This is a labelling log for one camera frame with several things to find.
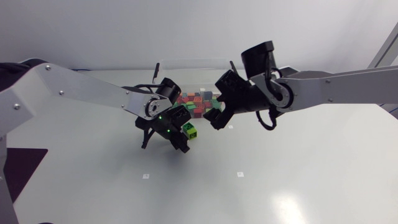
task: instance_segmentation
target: cable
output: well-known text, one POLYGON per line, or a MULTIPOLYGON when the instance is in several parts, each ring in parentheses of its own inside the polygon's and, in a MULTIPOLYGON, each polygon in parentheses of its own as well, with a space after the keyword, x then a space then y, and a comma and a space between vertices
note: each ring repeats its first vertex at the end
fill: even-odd
POLYGON ((263 122, 261 115, 260 115, 260 111, 256 111, 256 116, 257 119, 259 120, 260 124, 267 129, 268 131, 272 131, 275 129, 276 127, 276 117, 277 115, 274 114, 274 111, 272 108, 269 108, 269 119, 271 119, 272 122, 272 126, 269 126, 268 124, 266 124, 265 122, 263 122))
POLYGON ((164 84, 158 84, 158 85, 140 84, 140 85, 136 85, 135 87, 137 87, 137 88, 143 88, 143 87, 159 88, 159 87, 163 87, 163 86, 164 86, 164 84))
POLYGON ((279 68, 272 67, 271 69, 279 74, 279 78, 283 77, 282 72, 279 70, 279 68))
MULTIPOLYGON (((271 78, 272 78, 272 76, 271 76, 271 69, 272 69, 272 70, 275 70, 276 72, 278 72, 278 73, 279 73, 279 76, 282 77, 282 72, 280 72, 280 70, 279 70, 278 68, 274 68, 274 67, 271 68, 271 61, 270 61, 269 55, 268 55, 268 57, 266 57, 266 71, 265 71, 265 73, 266 73, 266 75, 265 75, 266 87, 267 87, 268 91, 270 91, 270 93, 272 93, 272 95, 273 95, 277 100, 281 100, 281 99, 283 99, 283 96, 282 96, 280 93, 276 92, 276 91, 272 88, 272 86, 271 86, 271 78)), ((271 122, 272 122, 272 126, 269 126, 268 124, 266 124, 266 123, 262 120, 261 115, 260 115, 260 111, 256 111, 256 116, 257 116, 257 119, 259 120, 260 124, 261 124, 266 130, 272 131, 272 130, 274 130, 275 127, 276 127, 276 117, 278 117, 279 111, 276 110, 276 106, 275 106, 275 105, 272 105, 272 104, 271 104, 270 107, 269 107, 269 112, 268 112, 268 114, 269 114, 269 119, 270 119, 271 122)))
POLYGON ((140 84, 140 85, 136 85, 135 87, 136 87, 136 88, 147 88, 147 89, 150 91, 150 93, 154 93, 154 92, 152 91, 151 87, 153 87, 153 88, 159 88, 159 87, 162 87, 162 86, 164 86, 164 84, 158 84, 158 85, 140 84))

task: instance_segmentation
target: metal frame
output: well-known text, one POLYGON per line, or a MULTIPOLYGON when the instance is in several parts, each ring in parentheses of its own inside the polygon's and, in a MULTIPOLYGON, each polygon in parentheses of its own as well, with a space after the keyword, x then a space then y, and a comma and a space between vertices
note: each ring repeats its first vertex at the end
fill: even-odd
POLYGON ((398 23, 380 48, 368 68, 390 66, 398 57, 398 23))

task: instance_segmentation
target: green cube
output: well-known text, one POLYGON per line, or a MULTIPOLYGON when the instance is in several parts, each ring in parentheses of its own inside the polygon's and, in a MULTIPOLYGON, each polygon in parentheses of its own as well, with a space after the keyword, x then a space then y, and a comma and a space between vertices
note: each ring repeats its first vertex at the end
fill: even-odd
POLYGON ((189 129, 185 134, 187 135, 189 140, 192 140, 192 139, 198 137, 198 132, 195 128, 189 129))
POLYGON ((187 124, 184 124, 183 126, 182 126, 182 131, 183 132, 187 132, 189 129, 191 129, 191 128, 193 128, 193 125, 191 124, 191 123, 187 123, 187 124))
POLYGON ((213 104, 213 108, 220 109, 221 103, 213 104))

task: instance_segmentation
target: white wall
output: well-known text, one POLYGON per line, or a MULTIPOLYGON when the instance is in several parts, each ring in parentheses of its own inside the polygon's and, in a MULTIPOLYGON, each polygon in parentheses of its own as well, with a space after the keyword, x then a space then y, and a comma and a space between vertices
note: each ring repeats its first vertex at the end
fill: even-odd
POLYGON ((273 40, 278 66, 366 68, 398 22, 396 0, 2 0, 0 62, 153 68, 222 57, 273 40))

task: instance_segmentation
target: colored block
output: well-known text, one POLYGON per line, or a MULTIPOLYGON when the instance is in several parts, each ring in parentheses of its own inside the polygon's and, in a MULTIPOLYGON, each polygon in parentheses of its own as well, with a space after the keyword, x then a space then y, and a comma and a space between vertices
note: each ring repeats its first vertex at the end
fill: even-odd
POLYGON ((195 128, 191 128, 187 131, 186 135, 189 140, 192 140, 192 139, 198 137, 198 132, 195 128))
POLYGON ((197 105, 197 109, 200 109, 201 112, 204 112, 205 111, 205 105, 204 104, 199 104, 199 105, 197 105))
POLYGON ((211 104, 216 109, 220 109, 221 108, 221 103, 219 101, 217 101, 217 100, 211 100, 211 104))
POLYGON ((213 108, 221 109, 221 103, 213 104, 213 108))
POLYGON ((211 103, 210 102, 205 102, 205 108, 211 108, 211 103))
POLYGON ((193 99, 193 103, 195 104, 195 105, 201 105, 201 102, 202 102, 202 97, 201 96, 195 96, 195 98, 193 99))
POLYGON ((191 128, 193 128, 193 125, 191 124, 191 123, 187 123, 187 124, 184 124, 183 126, 182 126, 182 131, 183 132, 187 132, 189 129, 191 129, 191 128))
POLYGON ((204 99, 205 100, 211 100, 211 97, 213 96, 213 92, 211 92, 211 91, 206 91, 204 94, 203 94, 203 97, 204 97, 204 99))
POLYGON ((201 109, 194 109, 193 110, 193 117, 194 118, 201 118, 201 109))
POLYGON ((181 96, 179 96, 178 98, 177 98, 177 103, 182 103, 183 101, 182 101, 182 97, 181 96))

